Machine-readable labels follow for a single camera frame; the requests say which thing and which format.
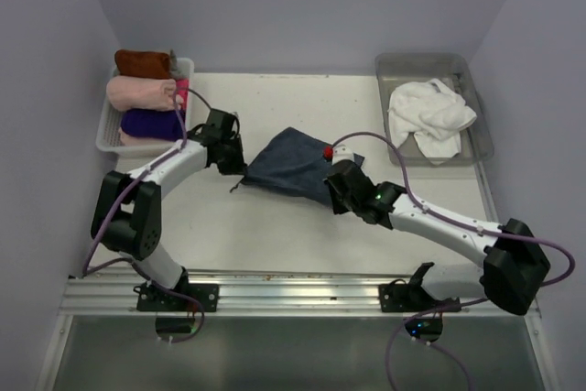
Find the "blue grey towel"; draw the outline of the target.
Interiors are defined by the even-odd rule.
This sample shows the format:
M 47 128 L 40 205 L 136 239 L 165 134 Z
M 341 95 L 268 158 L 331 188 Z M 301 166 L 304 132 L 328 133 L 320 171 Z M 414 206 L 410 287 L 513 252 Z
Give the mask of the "blue grey towel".
M 329 147 L 318 138 L 288 127 L 258 153 L 236 186 L 304 198 L 330 208 L 331 195 L 324 182 L 332 168 L 332 161 L 324 156 Z

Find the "brown rust towel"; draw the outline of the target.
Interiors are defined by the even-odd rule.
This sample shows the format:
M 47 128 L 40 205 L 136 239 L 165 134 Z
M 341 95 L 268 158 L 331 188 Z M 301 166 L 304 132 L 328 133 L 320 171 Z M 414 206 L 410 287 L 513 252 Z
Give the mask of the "brown rust towel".
M 170 55 L 165 52 L 119 49 L 114 62 L 123 76 L 143 79 L 167 80 L 170 74 Z

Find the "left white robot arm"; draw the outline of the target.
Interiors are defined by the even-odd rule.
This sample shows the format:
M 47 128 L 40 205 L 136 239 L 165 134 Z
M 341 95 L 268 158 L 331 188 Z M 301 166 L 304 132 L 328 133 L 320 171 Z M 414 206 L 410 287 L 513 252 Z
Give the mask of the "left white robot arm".
M 184 268 L 160 243 L 162 201 L 186 178 L 215 166 L 222 175 L 246 172 L 240 121 L 236 114 L 209 111 L 205 123 L 190 131 L 160 156 L 127 173 L 111 171 L 103 177 L 91 237 L 119 254 L 138 273 L 160 286 L 157 298 L 169 310 L 184 309 L 190 288 L 182 283 Z

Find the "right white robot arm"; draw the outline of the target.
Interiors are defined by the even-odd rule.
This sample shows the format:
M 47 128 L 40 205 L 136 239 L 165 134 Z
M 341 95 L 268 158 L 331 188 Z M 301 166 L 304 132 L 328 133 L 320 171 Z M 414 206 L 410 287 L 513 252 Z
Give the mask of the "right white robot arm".
M 409 303 L 430 310 L 438 302 L 484 296 L 514 315 L 527 313 L 550 263 L 525 223 L 477 221 L 411 195 L 392 182 L 373 182 L 350 159 L 333 162 L 325 183 L 336 214 L 414 234 L 469 260 L 468 265 L 422 265 L 411 278 Z

